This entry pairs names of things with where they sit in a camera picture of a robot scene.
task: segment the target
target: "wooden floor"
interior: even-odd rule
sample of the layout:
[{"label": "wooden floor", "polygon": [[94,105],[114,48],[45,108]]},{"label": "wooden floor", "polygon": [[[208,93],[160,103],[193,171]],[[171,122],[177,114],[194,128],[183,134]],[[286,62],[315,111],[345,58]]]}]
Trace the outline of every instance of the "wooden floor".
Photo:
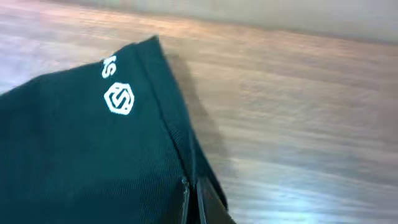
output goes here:
[{"label": "wooden floor", "polygon": [[398,223],[398,46],[0,3],[0,92],[159,34],[237,223]]}]

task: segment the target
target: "wooden table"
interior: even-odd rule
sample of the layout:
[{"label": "wooden table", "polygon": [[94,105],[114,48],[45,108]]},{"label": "wooden table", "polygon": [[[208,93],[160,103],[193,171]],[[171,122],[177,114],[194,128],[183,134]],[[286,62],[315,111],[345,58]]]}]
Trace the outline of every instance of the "wooden table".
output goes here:
[{"label": "wooden table", "polygon": [[159,34],[237,223],[398,222],[398,46],[0,4],[0,91]]}]

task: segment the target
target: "garment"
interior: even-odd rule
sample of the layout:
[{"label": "garment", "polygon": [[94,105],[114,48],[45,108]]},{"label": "garment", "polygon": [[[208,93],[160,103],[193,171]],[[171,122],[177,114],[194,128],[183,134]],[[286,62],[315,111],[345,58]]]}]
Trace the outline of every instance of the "garment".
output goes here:
[{"label": "garment", "polygon": [[4,93],[0,120],[0,223],[164,223],[199,177],[227,206],[156,37]]}]

